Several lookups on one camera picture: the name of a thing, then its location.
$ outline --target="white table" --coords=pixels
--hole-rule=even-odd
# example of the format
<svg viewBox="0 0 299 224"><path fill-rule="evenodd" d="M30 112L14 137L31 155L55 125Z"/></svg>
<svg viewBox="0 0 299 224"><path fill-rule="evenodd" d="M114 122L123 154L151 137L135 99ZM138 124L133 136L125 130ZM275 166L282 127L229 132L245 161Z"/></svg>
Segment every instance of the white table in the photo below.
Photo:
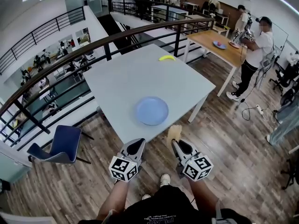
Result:
<svg viewBox="0 0 299 224"><path fill-rule="evenodd" d="M168 52L152 44L116 57L83 75L97 103L123 143L137 138L150 141L194 106L192 122L215 88L210 81L179 59L159 61ZM160 125L148 126L135 116L135 105L146 96L163 99L169 108Z"/></svg>
<svg viewBox="0 0 299 224"><path fill-rule="evenodd" d="M183 6L184 7L188 7L188 5L190 5L190 6L193 6L193 8L192 8L192 10L197 10L197 8L198 8L198 4L195 4L195 3L191 3L191 2L183 2Z"/></svg>
<svg viewBox="0 0 299 224"><path fill-rule="evenodd" d="M45 89L47 89L49 87L49 85L46 85L41 91L40 91L40 93L41 92L43 92ZM46 98L46 96L47 95L49 95L50 94L50 90L48 90L48 91L46 91L44 94L42 94L40 97L39 97L39 99L41 100L41 99L45 99L45 101L47 102L47 98Z"/></svg>
<svg viewBox="0 0 299 224"><path fill-rule="evenodd" d="M165 10L167 11L167 6L166 5L157 5L157 6L152 6L151 7L151 16L154 17L154 9L160 9L160 10ZM188 12L175 8L175 7L169 7L169 16L174 17L176 19L178 19L178 15L179 14L183 14L183 15L187 15Z"/></svg>
<svg viewBox="0 0 299 224"><path fill-rule="evenodd" d="M60 67L58 70L54 71L54 77L56 80L58 80L59 76L64 74L64 68Z"/></svg>

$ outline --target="wooden table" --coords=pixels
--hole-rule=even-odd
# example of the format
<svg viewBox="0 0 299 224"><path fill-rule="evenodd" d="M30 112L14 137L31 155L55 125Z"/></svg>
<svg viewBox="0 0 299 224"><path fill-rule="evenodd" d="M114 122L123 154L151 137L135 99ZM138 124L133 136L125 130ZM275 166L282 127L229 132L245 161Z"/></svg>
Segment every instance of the wooden table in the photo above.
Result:
<svg viewBox="0 0 299 224"><path fill-rule="evenodd" d="M189 118L192 122L215 88L209 80L177 58L175 61L159 61L164 55L169 53L152 44L95 66L83 74L123 143L137 138L148 142L195 107ZM160 125L145 125L136 118L135 106L147 96L159 97L168 105L168 117Z"/></svg>
<svg viewBox="0 0 299 224"><path fill-rule="evenodd" d="M245 61L245 57L247 54L246 49L236 49L229 45L230 40L212 30L194 33L191 35L187 35L187 44L185 48L185 55L184 55L184 62L186 62L189 52L189 46L190 43L194 42L195 44L198 44L202 48L205 49L204 57L206 57L206 54L208 51L213 53L215 56L219 57L226 63L228 63L232 70L230 74L228 75L226 81L224 82L223 86L221 87L219 93L217 96L219 97L222 92L224 91L225 87L229 83L231 77L233 76L236 69L240 68L240 66ZM226 50L221 50L213 45L214 41L219 41L222 44L225 44L227 46Z"/></svg>

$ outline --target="black pants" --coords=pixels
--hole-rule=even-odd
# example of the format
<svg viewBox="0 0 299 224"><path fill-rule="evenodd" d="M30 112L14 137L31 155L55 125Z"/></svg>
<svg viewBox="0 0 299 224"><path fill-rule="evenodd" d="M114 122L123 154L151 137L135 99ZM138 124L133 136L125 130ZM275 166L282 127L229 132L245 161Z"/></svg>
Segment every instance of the black pants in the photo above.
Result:
<svg viewBox="0 0 299 224"><path fill-rule="evenodd" d="M235 92L236 96L242 95L248 89L250 80L256 70L256 67L250 65L246 60L244 61L241 72L242 81L239 83L239 89Z"/></svg>

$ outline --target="table leg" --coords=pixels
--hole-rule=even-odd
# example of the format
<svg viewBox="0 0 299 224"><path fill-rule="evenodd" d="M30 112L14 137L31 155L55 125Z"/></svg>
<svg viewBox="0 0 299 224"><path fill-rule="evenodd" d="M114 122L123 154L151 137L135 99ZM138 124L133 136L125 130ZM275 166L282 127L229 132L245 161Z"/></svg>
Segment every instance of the table leg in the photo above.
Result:
<svg viewBox="0 0 299 224"><path fill-rule="evenodd" d="M206 55L207 55L207 49L205 49L204 58L206 58Z"/></svg>
<svg viewBox="0 0 299 224"><path fill-rule="evenodd" d="M191 123L194 118L196 117L196 115L198 114L200 108L202 107L202 105L204 104L205 100L207 98L207 95L205 97L203 97L198 103L197 105L195 106L190 118L188 119L189 123Z"/></svg>
<svg viewBox="0 0 299 224"><path fill-rule="evenodd" d="M187 39L187 44L186 44L186 47L185 47L185 53L184 53L184 59L183 59L183 61L185 63L187 62L187 57L188 57L188 53L189 53L190 43L191 43L191 41L189 39Z"/></svg>
<svg viewBox="0 0 299 224"><path fill-rule="evenodd" d="M227 86L227 84L229 83L230 79L232 78L235 70L237 68L236 67L233 67L232 70L230 71L230 74L228 75L226 81L224 82L223 86L221 87L219 93L217 94L218 97L220 97L220 95L222 94L222 92L224 91L225 87Z"/></svg>

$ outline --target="black t-shirt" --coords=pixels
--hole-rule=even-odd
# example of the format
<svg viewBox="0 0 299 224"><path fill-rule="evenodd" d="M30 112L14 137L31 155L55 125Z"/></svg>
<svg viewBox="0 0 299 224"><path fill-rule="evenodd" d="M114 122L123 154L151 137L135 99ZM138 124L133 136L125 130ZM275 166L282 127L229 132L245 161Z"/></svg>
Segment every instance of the black t-shirt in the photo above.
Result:
<svg viewBox="0 0 299 224"><path fill-rule="evenodd" d="M235 211L222 209L223 218L234 219L238 224L251 222ZM107 223L130 224L211 224L212 217L193 208L187 196L172 186L163 186L151 198L142 200L128 207L123 213L111 216ZM79 224L101 224L102 221L80 221Z"/></svg>

